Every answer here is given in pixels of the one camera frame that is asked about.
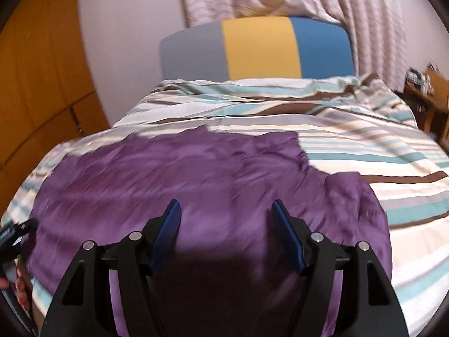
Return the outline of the person's left hand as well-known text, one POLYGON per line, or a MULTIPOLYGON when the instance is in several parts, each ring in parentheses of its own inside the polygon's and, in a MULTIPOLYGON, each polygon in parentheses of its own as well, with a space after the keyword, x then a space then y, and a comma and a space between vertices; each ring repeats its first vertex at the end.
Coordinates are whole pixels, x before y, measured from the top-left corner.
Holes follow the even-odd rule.
POLYGON ((24 281, 22 272, 16 269, 17 279, 14 284, 12 284, 7 278, 0 278, 0 287, 2 290, 12 287, 17 292, 17 301, 26 312, 30 310, 30 303, 28 301, 28 289, 24 281))

